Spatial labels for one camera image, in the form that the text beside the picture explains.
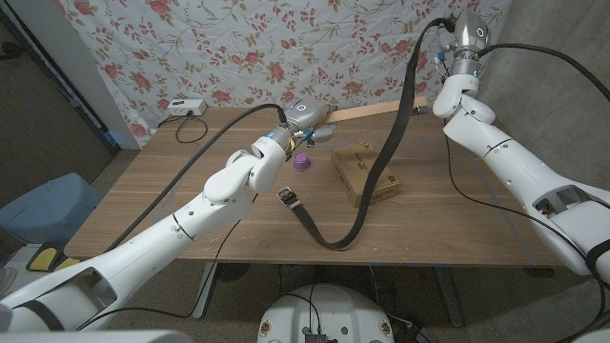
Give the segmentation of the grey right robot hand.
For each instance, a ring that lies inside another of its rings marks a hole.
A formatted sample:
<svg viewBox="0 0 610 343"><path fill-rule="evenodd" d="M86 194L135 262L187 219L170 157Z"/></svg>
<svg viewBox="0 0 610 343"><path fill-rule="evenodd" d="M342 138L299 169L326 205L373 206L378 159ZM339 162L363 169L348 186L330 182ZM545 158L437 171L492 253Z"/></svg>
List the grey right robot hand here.
<svg viewBox="0 0 610 343"><path fill-rule="evenodd" d="M490 30L481 17L468 10L458 16L451 14L448 24L438 29L438 44L443 52L452 52L454 60L448 70L450 75L477 76L481 67L478 53L490 45Z"/></svg>

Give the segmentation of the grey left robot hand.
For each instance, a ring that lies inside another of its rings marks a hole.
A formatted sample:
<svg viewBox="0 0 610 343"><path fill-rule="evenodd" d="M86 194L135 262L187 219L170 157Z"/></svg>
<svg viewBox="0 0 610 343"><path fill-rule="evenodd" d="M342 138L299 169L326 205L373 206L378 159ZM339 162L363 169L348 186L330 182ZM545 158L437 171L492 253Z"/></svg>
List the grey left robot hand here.
<svg viewBox="0 0 610 343"><path fill-rule="evenodd" d="M292 146L291 139L297 142L311 141L314 144L327 142L335 135L336 124L325 124L325 120L335 110L336 105L315 99L297 100L284 111L286 122L276 126L267 137L285 150Z"/></svg>

